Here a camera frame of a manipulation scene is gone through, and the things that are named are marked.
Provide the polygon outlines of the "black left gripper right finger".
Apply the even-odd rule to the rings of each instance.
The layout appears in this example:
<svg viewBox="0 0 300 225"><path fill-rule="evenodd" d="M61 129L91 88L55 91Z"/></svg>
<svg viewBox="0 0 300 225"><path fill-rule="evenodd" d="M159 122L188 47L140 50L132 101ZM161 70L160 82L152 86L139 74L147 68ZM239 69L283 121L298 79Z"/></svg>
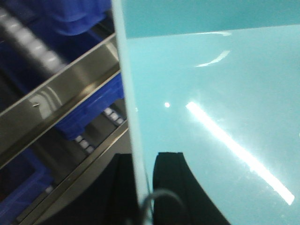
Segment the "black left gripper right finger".
<svg viewBox="0 0 300 225"><path fill-rule="evenodd" d="M154 201L155 225L228 225L190 171L183 153L161 152L153 171L153 188L175 193L184 207L172 197Z"/></svg>

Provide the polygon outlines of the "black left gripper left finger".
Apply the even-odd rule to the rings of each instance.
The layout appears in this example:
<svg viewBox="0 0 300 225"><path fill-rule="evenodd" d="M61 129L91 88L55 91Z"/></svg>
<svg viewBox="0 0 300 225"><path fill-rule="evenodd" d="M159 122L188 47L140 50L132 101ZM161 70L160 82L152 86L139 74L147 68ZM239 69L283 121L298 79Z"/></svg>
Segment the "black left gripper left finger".
<svg viewBox="0 0 300 225"><path fill-rule="evenodd" d="M97 179L44 225L135 225L138 217L131 154L116 154Z"/></svg>

